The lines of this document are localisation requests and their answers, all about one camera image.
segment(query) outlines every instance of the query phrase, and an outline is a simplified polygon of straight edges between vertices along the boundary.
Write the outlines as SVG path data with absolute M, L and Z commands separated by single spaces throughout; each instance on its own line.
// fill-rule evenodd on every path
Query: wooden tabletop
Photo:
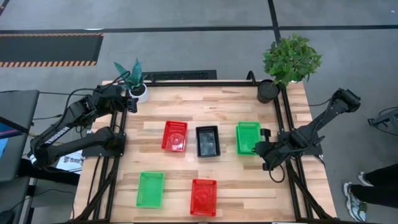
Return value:
M 112 222 L 271 222 L 294 221 L 294 211 L 287 178 L 274 183 L 261 169 L 258 156 L 238 156 L 235 127 L 238 121 L 258 121 L 272 130 L 276 141 L 278 123 L 273 102 L 257 101 L 256 87 L 149 87 L 149 101 L 138 105 L 136 114 L 128 113 L 125 132 L 127 143 L 120 159 Z M 302 83 L 287 88 L 295 127 L 308 124 L 312 117 Z M 185 152 L 161 149 L 165 122 L 188 123 Z M 97 119 L 93 130 L 109 126 L 110 116 Z M 221 156 L 197 157 L 195 128 L 217 125 Z M 313 156 L 303 156 L 308 189 L 327 213 L 335 216 L 325 168 Z M 76 215 L 86 207 L 96 158 L 84 161 L 75 198 Z M 102 161 L 98 166 L 93 194 L 98 187 Z M 143 171 L 165 174 L 162 208 L 137 208 L 137 186 Z M 280 179 L 280 169 L 272 172 Z M 192 179 L 217 180 L 216 217 L 190 215 Z M 100 217 L 104 217 L 107 193 Z M 305 216 L 300 200 L 302 216 Z

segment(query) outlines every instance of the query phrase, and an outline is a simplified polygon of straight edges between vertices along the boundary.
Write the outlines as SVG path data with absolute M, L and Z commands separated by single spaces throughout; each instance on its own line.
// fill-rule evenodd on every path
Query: green plastic basket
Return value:
M 238 155 L 256 155 L 252 149 L 261 141 L 260 123 L 239 122 L 236 127 L 236 153 Z
M 162 206 L 164 173 L 141 172 L 137 193 L 137 207 L 160 208 Z

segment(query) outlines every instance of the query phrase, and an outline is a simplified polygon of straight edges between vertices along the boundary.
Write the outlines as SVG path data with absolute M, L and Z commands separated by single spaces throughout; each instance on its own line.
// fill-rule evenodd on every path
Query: plastic basket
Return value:
M 217 126 L 197 127 L 198 157 L 221 155 Z
M 162 149 L 183 152 L 188 124 L 179 121 L 166 121 L 163 133 Z
M 192 180 L 191 215 L 215 217 L 217 205 L 217 181 Z
M 236 127 L 236 153 L 238 155 L 256 155 L 252 150 L 261 141 L 260 123 L 239 122 Z
M 162 206 L 164 173 L 141 172 L 137 193 L 137 207 L 160 208 Z

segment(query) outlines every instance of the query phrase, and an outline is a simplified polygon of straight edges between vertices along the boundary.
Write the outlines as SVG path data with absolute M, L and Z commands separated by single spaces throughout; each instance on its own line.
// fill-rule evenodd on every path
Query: orange striped edge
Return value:
M 97 61 L 71 61 L 71 62 L 0 62 L 0 67 L 71 67 L 94 66 Z
M 83 36 L 83 35 L 100 35 L 103 33 L 81 33 L 81 34 L 0 34 L 0 37 L 61 37 L 61 36 Z

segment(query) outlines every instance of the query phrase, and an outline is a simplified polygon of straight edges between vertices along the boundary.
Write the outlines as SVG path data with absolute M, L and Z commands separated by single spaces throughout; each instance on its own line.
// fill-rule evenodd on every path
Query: concrete floor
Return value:
M 394 0 L 276 0 L 280 26 L 398 24 Z M 171 26 L 271 26 L 265 0 L 10 0 L 0 17 L 0 30 L 89 29 Z M 291 31 L 281 32 L 282 37 Z M 343 182 L 359 183 L 359 171 L 371 171 L 398 162 L 398 139 L 370 128 L 372 118 L 396 106 L 398 30 L 296 31 L 323 55 L 318 73 L 305 84 L 310 103 L 325 101 L 337 88 L 349 88 L 362 97 L 354 114 L 343 114 L 320 131 L 326 173 L 338 217 L 352 220 L 341 193 Z M 0 91 L 38 89 L 71 92 L 112 80 L 118 73 L 113 62 L 131 66 L 139 57 L 144 71 L 217 69 L 219 79 L 243 79 L 253 70 L 258 79 L 262 53 L 275 41 L 273 31 L 176 32 L 105 34 L 95 67 L 0 68 Z M 41 95 L 35 117 L 62 112 L 66 97 Z M 324 108 L 311 108 L 315 117 Z M 38 121 L 40 133 L 54 121 Z M 78 138 L 76 133 L 64 140 Z M 43 189 L 50 183 L 39 183 Z M 54 186 L 70 189 L 69 186 Z M 33 223 L 64 222 L 71 212 L 68 195 L 42 195 Z M 369 205 L 368 221 L 396 223 L 392 208 Z

